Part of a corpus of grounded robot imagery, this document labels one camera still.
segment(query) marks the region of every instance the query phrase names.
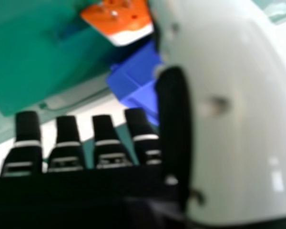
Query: green board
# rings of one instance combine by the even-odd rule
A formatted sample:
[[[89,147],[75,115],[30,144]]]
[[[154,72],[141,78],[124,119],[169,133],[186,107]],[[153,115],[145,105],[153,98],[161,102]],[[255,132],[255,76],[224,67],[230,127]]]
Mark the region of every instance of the green board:
[[[20,109],[108,70],[113,46],[79,12],[86,0],[0,0],[0,112]]]

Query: blue box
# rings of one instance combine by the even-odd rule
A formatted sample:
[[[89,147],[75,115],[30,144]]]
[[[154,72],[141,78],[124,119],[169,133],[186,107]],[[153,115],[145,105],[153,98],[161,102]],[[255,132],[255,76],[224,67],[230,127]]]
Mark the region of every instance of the blue box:
[[[154,125],[158,125],[154,69],[161,63],[154,42],[150,42],[128,60],[114,66],[107,79],[110,89],[123,105],[143,108]]]

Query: white plastic casing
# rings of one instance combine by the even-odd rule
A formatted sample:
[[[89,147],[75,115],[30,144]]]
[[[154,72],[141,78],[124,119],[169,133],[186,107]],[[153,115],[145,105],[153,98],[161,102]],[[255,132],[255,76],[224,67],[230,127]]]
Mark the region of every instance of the white plastic casing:
[[[286,42],[250,0],[152,0],[166,67],[195,112],[190,220],[235,226],[286,217]],[[201,112],[211,98],[229,109]]]

